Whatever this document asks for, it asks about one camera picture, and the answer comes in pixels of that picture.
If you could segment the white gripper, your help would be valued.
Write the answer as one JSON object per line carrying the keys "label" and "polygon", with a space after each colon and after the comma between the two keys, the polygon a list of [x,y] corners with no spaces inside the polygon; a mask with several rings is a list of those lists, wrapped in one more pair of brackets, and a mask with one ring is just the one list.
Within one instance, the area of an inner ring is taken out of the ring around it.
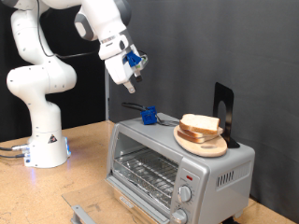
{"label": "white gripper", "polygon": [[138,70],[142,58],[137,52],[135,45],[126,49],[120,49],[115,43],[104,46],[104,60],[107,71],[116,84],[124,84],[130,93],[135,93],[135,87],[129,81],[132,74],[136,82],[142,81],[141,72]]}

